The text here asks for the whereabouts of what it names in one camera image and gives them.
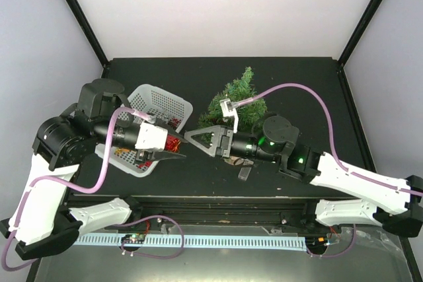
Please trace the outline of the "red gift box ornament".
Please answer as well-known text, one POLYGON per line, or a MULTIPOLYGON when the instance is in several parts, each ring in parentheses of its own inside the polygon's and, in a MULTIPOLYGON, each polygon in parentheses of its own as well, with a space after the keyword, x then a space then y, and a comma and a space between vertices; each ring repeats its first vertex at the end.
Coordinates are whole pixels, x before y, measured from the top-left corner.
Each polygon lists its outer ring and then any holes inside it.
POLYGON ((165 150, 172 153, 178 153, 180 151, 180 144, 180 139, 168 135, 165 143, 165 150))

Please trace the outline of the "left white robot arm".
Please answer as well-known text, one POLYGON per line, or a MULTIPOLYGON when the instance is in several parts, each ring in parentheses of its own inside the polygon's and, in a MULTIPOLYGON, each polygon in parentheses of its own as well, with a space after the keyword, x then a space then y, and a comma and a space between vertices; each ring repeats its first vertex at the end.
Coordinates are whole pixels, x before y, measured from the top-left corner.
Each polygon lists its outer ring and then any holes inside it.
POLYGON ((79 99, 60 115, 46 120, 32 146, 30 174, 13 216, 1 221, 7 246, 14 246, 24 265, 55 256, 80 236, 106 227, 136 228, 141 205, 130 196, 90 207, 67 208, 67 190, 93 194, 102 187, 113 148, 136 151, 147 161, 180 159, 166 150, 169 137, 181 139, 179 128, 130 106, 122 84, 96 79, 83 85, 79 99), (100 174, 89 188, 72 178, 97 145, 104 145, 100 174))

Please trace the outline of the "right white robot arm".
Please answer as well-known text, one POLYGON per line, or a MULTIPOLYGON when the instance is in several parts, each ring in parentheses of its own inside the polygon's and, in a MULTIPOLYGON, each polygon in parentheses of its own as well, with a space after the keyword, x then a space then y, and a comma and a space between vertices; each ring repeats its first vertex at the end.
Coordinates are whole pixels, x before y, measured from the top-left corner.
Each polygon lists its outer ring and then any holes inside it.
POLYGON ((266 114, 256 122, 259 131, 236 132, 223 125, 187 131, 185 140, 210 157, 241 166, 246 180, 257 161, 277 164, 277 171, 304 184, 337 190, 350 199, 319 199, 289 225, 315 231, 337 225, 373 225, 406 238, 422 229, 422 179, 380 174, 337 161, 327 152, 299 144, 299 129, 287 119, 266 114))

